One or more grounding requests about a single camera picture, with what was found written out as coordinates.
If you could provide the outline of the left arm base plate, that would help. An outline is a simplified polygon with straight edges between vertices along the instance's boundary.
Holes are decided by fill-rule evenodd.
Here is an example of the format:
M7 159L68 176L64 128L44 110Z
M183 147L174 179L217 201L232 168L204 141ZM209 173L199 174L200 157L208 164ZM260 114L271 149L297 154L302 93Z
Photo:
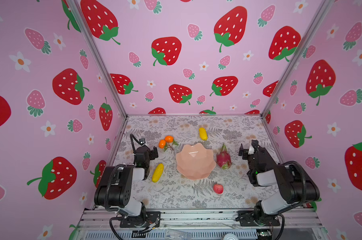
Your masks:
M160 226L161 212L149 211L141 213L136 217L126 217L120 221L120 228L147 228L154 224L157 228Z

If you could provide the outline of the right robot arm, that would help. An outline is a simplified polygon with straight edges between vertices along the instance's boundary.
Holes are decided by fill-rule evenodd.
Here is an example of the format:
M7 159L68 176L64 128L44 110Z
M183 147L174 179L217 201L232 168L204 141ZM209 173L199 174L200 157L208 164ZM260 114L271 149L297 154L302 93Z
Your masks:
M278 186L275 194L258 201L252 211L238 212L236 221L241 226L278 226L282 213L319 200L319 188L298 162L277 164L257 140L248 149L241 146L239 156L248 161L247 176L254 187Z

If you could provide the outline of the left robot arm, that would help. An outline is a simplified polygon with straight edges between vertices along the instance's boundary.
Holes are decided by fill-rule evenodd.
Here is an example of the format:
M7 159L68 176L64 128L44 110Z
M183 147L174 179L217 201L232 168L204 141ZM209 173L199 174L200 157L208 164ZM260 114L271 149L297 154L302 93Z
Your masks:
M143 145L134 151L133 165L106 167L94 195L95 205L123 216L144 218L145 204L132 197L132 183L148 178L150 162L158 156L156 147L151 150Z

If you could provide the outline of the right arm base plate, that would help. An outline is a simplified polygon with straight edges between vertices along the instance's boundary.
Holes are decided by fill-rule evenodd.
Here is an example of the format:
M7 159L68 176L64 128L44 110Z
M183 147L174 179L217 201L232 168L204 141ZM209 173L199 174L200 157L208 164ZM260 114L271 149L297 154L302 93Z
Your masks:
M238 211L235 218L241 227L279 227L280 221L277 215L266 215L263 212L256 213L254 210Z

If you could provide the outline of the red apple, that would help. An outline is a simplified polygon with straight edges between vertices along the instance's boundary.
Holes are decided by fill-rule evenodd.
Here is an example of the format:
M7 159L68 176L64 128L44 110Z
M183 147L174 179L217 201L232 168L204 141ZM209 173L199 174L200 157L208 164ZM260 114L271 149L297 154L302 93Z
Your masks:
M221 184L214 184L213 190L216 194L221 195L224 192L224 187Z

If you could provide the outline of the orange tangerines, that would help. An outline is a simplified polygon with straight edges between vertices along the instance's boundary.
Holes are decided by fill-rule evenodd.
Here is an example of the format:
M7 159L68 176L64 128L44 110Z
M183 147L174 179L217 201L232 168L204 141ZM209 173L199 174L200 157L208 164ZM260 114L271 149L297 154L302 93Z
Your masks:
M160 140L159 148L164 152L167 150L174 151L179 146L179 143L174 139L173 136L166 136L164 139Z

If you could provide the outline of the pink dragon fruit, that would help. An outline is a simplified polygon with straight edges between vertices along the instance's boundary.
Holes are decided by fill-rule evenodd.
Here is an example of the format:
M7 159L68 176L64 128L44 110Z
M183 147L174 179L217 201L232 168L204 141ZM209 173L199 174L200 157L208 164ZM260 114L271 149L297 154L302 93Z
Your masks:
M221 169L229 169L232 165L231 156L227 152L225 144L222 145L220 151L217 153L217 164Z

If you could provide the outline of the yellow fruit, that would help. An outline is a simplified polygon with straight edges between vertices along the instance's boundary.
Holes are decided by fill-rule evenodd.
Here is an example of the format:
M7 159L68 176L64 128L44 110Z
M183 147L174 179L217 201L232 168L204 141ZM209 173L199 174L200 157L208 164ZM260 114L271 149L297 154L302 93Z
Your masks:
M206 141L208 139L208 134L205 128L199 128L199 135L201 140Z
M153 176L152 176L152 182L153 183L157 183L162 174L163 174L163 171L164 171L164 165L163 164L158 164L158 166L156 167L154 173L153 173Z

